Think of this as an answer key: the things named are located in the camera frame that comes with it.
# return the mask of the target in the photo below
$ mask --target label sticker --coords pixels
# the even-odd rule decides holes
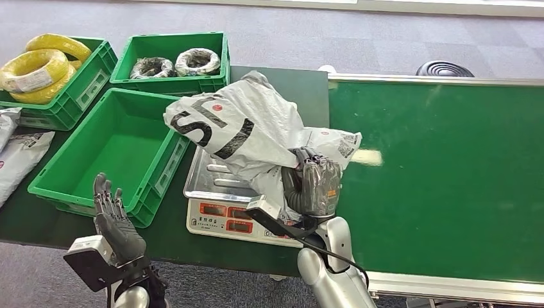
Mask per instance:
[[[53,83],[51,75],[47,72],[45,67],[42,67],[32,73],[17,78],[15,84],[21,92],[29,93],[36,89],[47,87]]]

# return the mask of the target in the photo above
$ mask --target red digital display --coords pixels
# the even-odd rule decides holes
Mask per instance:
[[[246,209],[243,209],[241,207],[229,207],[228,208],[228,217],[231,218],[237,218],[237,219],[247,219],[251,220],[251,217],[249,217],[244,211]]]
[[[226,207],[217,204],[200,203],[200,214],[226,216]]]
[[[253,223],[249,223],[247,221],[229,220],[226,222],[226,229],[228,231],[251,233]]]

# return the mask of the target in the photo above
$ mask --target gray carpet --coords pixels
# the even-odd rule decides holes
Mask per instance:
[[[225,31],[236,65],[413,74],[440,59],[482,78],[544,78],[544,21],[532,19],[39,0],[3,1],[0,12],[1,63],[45,32],[105,37],[120,55],[130,35]],[[0,307],[103,307],[103,294],[90,292],[62,254],[0,243]],[[175,307],[317,307],[300,279],[159,266]],[[378,304],[404,305],[390,297]]]

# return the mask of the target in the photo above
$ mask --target robotic arm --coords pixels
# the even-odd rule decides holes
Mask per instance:
[[[296,169],[283,168],[287,204],[303,215],[300,223],[287,226],[279,220],[280,207],[254,198],[246,213],[270,232],[289,236],[304,245],[298,253],[298,271],[321,308],[376,308],[368,293],[368,276],[352,254],[350,227],[337,217],[341,188],[338,163],[309,148],[297,148]]]
[[[94,181],[94,224],[98,235],[75,240],[64,259],[86,285],[106,288],[108,308],[168,308],[167,288],[145,256],[146,242],[123,207],[122,190],[99,174]]]

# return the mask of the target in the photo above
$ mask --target digital scale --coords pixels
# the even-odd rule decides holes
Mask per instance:
[[[200,147],[194,154],[183,194],[189,199],[187,229],[190,233],[302,247],[294,239],[275,236],[247,216],[244,210],[251,198],[259,194]],[[292,223],[285,217],[280,219],[286,224]]]

